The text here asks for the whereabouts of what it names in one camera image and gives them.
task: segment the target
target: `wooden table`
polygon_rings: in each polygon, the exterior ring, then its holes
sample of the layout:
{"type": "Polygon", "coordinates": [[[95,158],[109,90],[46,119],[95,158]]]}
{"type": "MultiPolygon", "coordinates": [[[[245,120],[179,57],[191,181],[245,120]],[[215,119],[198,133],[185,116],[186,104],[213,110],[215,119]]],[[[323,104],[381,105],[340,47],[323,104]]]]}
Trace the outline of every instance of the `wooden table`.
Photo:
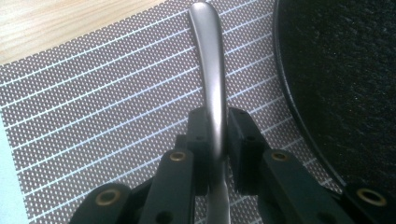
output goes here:
{"type": "Polygon", "coordinates": [[[2,0],[0,64],[51,49],[164,0],[2,0]]]}

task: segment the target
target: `curved metal bar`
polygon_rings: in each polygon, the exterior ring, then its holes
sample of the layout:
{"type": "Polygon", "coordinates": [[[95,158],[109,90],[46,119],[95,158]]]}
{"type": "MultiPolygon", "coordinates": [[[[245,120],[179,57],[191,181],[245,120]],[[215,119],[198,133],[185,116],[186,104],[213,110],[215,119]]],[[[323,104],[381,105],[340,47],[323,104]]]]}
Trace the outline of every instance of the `curved metal bar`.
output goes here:
{"type": "Polygon", "coordinates": [[[226,183],[227,162],[226,97],[224,52],[217,11],[208,3],[194,3],[189,9],[203,71],[205,107],[211,135],[211,167],[207,195],[207,223],[230,223],[226,183]]]}

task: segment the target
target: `black fabric surface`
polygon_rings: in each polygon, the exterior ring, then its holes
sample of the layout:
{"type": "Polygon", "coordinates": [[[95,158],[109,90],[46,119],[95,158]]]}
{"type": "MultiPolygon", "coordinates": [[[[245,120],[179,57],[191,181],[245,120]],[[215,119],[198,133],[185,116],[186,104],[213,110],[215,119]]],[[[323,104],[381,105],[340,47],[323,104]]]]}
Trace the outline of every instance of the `black fabric surface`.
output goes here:
{"type": "Polygon", "coordinates": [[[276,60],[294,117],[342,183],[396,196],[394,1],[279,0],[276,60]]]}

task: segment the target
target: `black mount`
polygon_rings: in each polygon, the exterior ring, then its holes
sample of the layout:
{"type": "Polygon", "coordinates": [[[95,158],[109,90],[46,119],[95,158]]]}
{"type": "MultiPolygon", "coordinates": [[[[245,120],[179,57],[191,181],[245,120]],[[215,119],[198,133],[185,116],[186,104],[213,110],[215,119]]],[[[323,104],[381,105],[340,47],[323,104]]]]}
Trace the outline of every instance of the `black mount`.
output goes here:
{"type": "MultiPolygon", "coordinates": [[[[163,154],[157,174],[129,189],[105,184],[93,190],[70,223],[193,223],[194,198],[207,194],[210,163],[205,108],[192,110],[188,130],[163,154]]],[[[285,150],[272,150],[251,116],[229,108],[228,153],[235,190],[258,195],[264,223],[393,223],[396,202],[390,194],[363,184],[343,194],[318,184],[285,150]]]]}

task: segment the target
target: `dotted mesh fabric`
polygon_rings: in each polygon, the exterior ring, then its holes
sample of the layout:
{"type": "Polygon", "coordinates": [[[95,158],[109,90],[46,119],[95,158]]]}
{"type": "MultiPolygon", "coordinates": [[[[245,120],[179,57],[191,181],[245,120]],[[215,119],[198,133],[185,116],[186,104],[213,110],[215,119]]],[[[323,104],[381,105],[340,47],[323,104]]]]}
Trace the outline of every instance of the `dotted mesh fabric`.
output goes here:
{"type": "MultiPolygon", "coordinates": [[[[192,1],[171,0],[57,48],[0,67],[0,103],[31,223],[66,223],[94,188],[131,188],[203,105],[192,1]]],[[[212,1],[220,14],[227,104],[248,111],[271,147],[294,153],[337,189],[300,136],[276,76],[272,0],[212,1]]],[[[255,197],[230,190],[233,223],[262,223],[255,197]]],[[[205,198],[196,198],[205,223],[205,198]]]]}

